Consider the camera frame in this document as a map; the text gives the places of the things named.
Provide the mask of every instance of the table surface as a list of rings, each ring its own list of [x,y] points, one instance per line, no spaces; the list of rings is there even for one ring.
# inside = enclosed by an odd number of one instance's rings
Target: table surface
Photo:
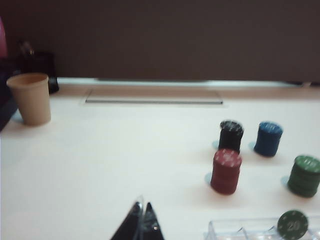
[[[296,156],[320,157],[320,88],[189,86],[217,91],[222,105],[85,103],[94,88],[110,86],[61,84],[48,124],[16,114],[1,132],[2,239],[106,240],[139,195],[168,240],[202,240],[210,220],[320,215],[320,193],[299,197],[281,183]],[[244,127],[229,196],[205,181],[225,119]],[[261,121],[284,129],[275,157],[252,151]]]

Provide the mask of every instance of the paper cup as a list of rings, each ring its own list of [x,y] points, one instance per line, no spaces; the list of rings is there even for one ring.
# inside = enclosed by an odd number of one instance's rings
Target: paper cup
[[[6,81],[24,124],[36,126],[50,121],[48,79],[44,73],[25,73]]]

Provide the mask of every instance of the black poker chip stack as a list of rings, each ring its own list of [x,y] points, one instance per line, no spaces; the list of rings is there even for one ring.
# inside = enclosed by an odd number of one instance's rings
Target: black poker chip stack
[[[225,120],[220,123],[220,128],[218,149],[231,149],[240,153],[241,138],[244,135],[241,124],[233,120]]]

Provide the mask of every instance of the plastic chip tray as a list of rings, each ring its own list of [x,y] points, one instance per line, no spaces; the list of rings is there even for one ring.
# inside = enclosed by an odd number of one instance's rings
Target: plastic chip tray
[[[301,240],[320,240],[320,216],[308,217]],[[205,240],[283,240],[277,232],[278,218],[212,220]]]

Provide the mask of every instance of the poker chip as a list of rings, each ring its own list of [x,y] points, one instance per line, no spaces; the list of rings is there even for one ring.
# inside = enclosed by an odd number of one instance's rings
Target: poker chip
[[[313,156],[300,155],[294,160],[297,168],[305,171],[307,174],[320,175],[320,161]]]
[[[285,212],[278,220],[277,231],[285,240],[298,240],[308,230],[307,217],[298,210]]]
[[[291,192],[305,198],[313,197],[320,184],[320,161],[300,155],[294,160],[287,186]]]
[[[264,121],[259,124],[254,151],[265,157],[276,155],[283,129],[276,123]]]
[[[214,154],[214,163],[225,168],[240,167],[242,159],[237,152],[232,149],[221,149]]]
[[[240,153],[241,138],[244,129],[234,120],[225,120],[220,123],[220,139],[218,149],[231,149]]]
[[[210,185],[218,193],[233,194],[238,185],[242,159],[232,149],[220,149],[213,157],[213,171]]]

